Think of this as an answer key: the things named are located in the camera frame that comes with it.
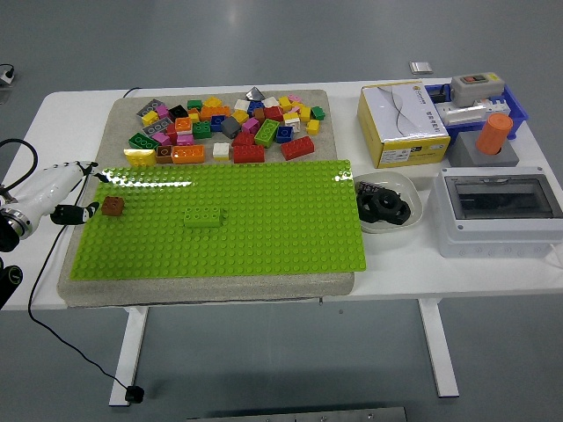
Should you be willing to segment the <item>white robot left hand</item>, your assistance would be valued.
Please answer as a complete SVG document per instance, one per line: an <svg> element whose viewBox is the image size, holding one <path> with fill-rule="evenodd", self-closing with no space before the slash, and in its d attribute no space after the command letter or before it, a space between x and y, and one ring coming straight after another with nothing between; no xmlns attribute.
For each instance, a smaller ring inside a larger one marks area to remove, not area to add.
<svg viewBox="0 0 563 422"><path fill-rule="evenodd" d="M9 209L14 209L17 217L22 216L22 223L32 232L38 228L41 217L52 214L83 177L94 175L109 182L105 175L96 172L97 166L95 162L74 161L38 171L16 193L16 201Z"/></svg>

